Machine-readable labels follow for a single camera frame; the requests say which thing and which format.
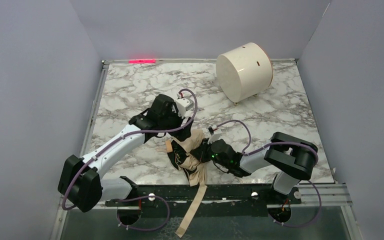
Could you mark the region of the beige folding umbrella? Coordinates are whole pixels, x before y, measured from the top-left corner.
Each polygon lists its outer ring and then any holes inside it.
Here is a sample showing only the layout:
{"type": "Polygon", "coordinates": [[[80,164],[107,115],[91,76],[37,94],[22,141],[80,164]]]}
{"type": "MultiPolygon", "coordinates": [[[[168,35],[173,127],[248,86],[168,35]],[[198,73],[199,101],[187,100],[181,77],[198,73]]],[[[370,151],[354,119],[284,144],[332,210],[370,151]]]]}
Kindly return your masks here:
{"type": "Polygon", "coordinates": [[[193,151],[201,146],[204,138],[205,135],[201,129],[193,129],[191,136],[186,140],[180,141],[172,137],[165,141],[165,148],[159,149],[160,152],[168,155],[174,168],[183,171],[191,187],[198,187],[190,207],[175,231],[180,238],[186,233],[207,191],[207,164],[200,156],[193,155],[193,151]]]}

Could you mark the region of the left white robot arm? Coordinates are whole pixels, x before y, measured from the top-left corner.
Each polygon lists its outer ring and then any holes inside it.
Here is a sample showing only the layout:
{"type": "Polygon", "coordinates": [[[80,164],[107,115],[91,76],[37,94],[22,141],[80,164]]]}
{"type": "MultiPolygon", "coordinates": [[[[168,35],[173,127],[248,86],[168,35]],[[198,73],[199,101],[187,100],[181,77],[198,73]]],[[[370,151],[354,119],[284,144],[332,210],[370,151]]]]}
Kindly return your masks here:
{"type": "Polygon", "coordinates": [[[78,208],[83,213],[90,211],[98,202],[117,199],[126,200],[136,184],[125,176],[103,179],[103,176],[125,155],[144,145],[158,134],[169,134],[179,140],[191,136],[194,116],[186,118],[186,112],[193,109],[196,114],[198,102],[183,95],[185,89],[173,99],[159,94],[151,106],[133,116],[127,125],[110,141],[81,157],[71,155],[63,165],[57,190],[62,194],[61,207],[68,211],[78,208]]]}

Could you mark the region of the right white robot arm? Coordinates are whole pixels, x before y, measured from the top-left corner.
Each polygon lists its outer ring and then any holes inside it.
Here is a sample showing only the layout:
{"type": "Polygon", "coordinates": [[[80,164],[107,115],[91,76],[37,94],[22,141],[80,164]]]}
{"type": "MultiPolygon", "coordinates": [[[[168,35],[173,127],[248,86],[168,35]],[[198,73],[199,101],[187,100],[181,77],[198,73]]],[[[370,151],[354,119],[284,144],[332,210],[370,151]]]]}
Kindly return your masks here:
{"type": "Polygon", "coordinates": [[[250,153],[235,151],[223,139],[214,142],[205,139],[191,154],[200,161],[212,161],[239,178],[273,165],[280,173],[276,175],[272,189],[285,196],[300,181],[311,179],[313,168],[319,161],[316,145],[282,132],[275,132],[269,143],[250,153]]]}

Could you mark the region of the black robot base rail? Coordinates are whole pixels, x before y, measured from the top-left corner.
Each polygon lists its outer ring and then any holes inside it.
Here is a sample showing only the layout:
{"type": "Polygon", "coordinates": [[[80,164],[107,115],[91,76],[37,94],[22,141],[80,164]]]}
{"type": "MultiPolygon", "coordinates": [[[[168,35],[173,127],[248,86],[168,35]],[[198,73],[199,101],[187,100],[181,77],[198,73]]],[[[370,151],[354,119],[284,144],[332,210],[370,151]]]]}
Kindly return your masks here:
{"type": "MultiPolygon", "coordinates": [[[[104,205],[116,209],[117,215],[129,224],[144,218],[181,218],[198,189],[188,185],[139,185],[126,202],[111,199],[104,205]]],[[[290,205],[301,204],[299,194],[298,188],[293,187],[291,193],[282,195],[269,183],[209,184],[195,217],[268,217],[290,205]]]]}

